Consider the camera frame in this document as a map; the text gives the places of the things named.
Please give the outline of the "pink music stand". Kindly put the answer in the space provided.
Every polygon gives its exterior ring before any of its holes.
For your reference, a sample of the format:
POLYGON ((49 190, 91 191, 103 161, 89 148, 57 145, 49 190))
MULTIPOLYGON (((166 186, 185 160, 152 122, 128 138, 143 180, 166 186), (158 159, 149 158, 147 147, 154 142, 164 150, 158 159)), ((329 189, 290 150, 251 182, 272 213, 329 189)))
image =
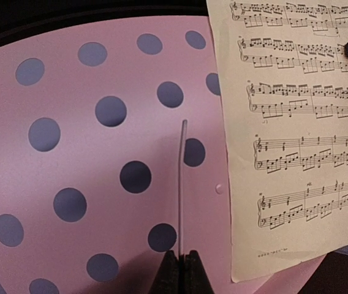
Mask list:
POLYGON ((0 47, 0 293, 147 293, 178 247, 216 293, 297 293, 322 262, 230 277, 224 124, 207 17, 100 21, 0 47))

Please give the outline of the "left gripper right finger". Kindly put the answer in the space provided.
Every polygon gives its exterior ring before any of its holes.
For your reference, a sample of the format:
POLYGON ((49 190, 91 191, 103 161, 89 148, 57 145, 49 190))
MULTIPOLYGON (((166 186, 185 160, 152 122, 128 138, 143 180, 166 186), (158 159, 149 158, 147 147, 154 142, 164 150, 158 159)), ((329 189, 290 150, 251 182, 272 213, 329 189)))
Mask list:
POLYGON ((196 250, 191 250, 184 257, 183 293, 214 294, 200 255, 196 250))

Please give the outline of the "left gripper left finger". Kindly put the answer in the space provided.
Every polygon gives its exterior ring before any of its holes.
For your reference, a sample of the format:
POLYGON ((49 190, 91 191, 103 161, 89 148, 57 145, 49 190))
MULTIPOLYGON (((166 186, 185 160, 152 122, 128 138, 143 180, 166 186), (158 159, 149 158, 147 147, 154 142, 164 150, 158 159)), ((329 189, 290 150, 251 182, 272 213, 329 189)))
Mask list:
POLYGON ((167 251, 153 280, 149 294, 177 294, 179 274, 179 264, 175 253, 167 251))

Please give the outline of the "yellow sheet music page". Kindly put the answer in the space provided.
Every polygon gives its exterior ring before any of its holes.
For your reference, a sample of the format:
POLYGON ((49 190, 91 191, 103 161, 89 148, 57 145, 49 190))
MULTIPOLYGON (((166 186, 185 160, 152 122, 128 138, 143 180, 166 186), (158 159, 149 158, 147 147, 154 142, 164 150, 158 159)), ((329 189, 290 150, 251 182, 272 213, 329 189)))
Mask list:
POLYGON ((348 245, 348 1, 208 1, 232 281, 348 245))

